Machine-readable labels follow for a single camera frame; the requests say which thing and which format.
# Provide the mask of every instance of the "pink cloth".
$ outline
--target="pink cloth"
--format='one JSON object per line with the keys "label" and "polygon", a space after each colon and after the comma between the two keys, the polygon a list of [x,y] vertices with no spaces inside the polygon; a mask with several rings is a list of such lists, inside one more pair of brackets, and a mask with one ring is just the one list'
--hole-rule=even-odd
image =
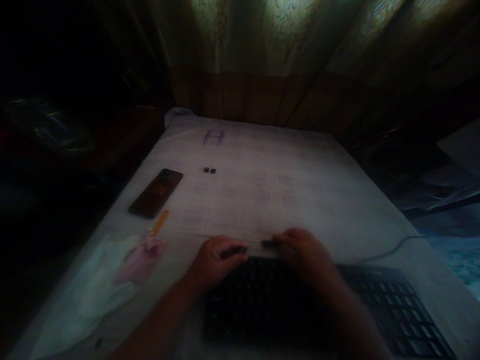
{"label": "pink cloth", "polygon": [[162,257],[166,246],[166,241],[148,236],[138,244],[127,261],[117,271],[115,282],[133,281],[141,284],[146,282],[152,274],[155,265]]}

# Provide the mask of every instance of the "finger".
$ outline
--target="finger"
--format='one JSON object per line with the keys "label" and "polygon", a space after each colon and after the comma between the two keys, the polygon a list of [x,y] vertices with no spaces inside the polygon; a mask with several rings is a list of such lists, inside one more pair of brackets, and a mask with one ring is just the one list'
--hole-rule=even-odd
{"label": "finger", "polygon": [[245,254],[235,254],[230,257],[227,257],[225,260],[221,262],[224,270],[228,274],[233,269],[238,267],[239,265],[246,263],[249,260],[249,257]]}
{"label": "finger", "polygon": [[221,253],[224,253],[230,249],[238,248],[238,247],[248,249],[249,245],[246,242],[232,239],[225,236],[225,238],[217,240],[213,244],[212,249],[216,254],[220,255]]}
{"label": "finger", "polygon": [[273,234],[272,237],[276,242],[279,242],[280,244],[287,244],[292,249],[295,249],[295,250],[298,249],[298,245],[299,245],[298,240],[294,239],[291,236],[284,235],[284,234]]}
{"label": "finger", "polygon": [[293,227],[293,228],[290,228],[288,230],[285,230],[283,232],[284,235],[287,235],[291,238],[299,238],[301,237],[302,235],[302,229],[298,228],[298,227]]}
{"label": "finger", "polygon": [[288,245],[281,244],[277,247],[278,252],[285,262],[291,267],[294,268],[297,266],[297,259],[292,251],[288,248]]}

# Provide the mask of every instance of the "hand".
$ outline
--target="hand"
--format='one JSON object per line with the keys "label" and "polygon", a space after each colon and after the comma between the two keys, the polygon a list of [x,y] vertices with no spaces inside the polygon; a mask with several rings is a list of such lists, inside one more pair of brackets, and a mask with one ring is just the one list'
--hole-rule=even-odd
{"label": "hand", "polygon": [[342,281],[328,250],[309,231],[291,228],[273,234],[277,249],[291,269],[314,288],[325,281]]}
{"label": "hand", "polygon": [[195,287],[198,294],[213,288],[229,272],[248,261],[249,257],[243,253],[237,253],[222,259],[222,253],[238,247],[248,249],[249,246],[245,242],[225,235],[215,236],[205,241],[198,250],[198,254],[184,278],[191,286]]}

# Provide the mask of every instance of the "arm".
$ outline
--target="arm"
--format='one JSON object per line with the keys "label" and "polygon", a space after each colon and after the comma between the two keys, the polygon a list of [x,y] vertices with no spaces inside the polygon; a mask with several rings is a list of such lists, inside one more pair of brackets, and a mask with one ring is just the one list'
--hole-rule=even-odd
{"label": "arm", "polygon": [[393,359],[368,309],[344,282],[327,249],[303,229],[290,229],[273,239],[288,265],[329,309],[342,358]]}
{"label": "arm", "polygon": [[247,255],[241,253],[222,260],[222,253],[240,246],[248,248],[247,244],[223,235],[205,241],[187,273],[165,294],[110,359],[164,358],[195,301],[222,281],[231,270],[248,260]]}

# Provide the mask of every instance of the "white fabric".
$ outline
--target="white fabric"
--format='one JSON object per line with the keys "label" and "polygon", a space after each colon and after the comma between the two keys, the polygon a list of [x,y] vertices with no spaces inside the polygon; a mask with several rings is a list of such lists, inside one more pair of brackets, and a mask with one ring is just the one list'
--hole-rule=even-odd
{"label": "white fabric", "polygon": [[[205,167],[216,174],[205,173]],[[201,243],[226,234],[250,243],[252,256],[276,256],[260,241],[273,232],[304,227],[338,263],[355,263],[416,235],[352,157],[330,136],[194,115],[175,116],[118,200],[65,274],[51,300],[25,332],[11,359],[25,359],[54,300],[104,236],[125,238],[153,228],[128,207],[162,168],[184,174],[164,209],[170,216],[159,236],[168,241],[162,259],[138,296],[105,317],[93,336],[55,359],[103,359],[183,275]],[[375,265],[401,269],[452,346],[458,359],[474,359],[480,344],[480,304],[422,239]],[[202,342],[203,307],[186,321],[175,359],[321,359],[305,351],[216,348]],[[103,338],[95,350],[95,342]]]}
{"label": "white fabric", "polygon": [[140,287],[132,282],[114,283],[125,256],[138,243],[138,236],[123,241],[108,241],[107,237],[100,243],[45,320],[32,359],[71,348],[92,334],[106,314],[138,294]]}

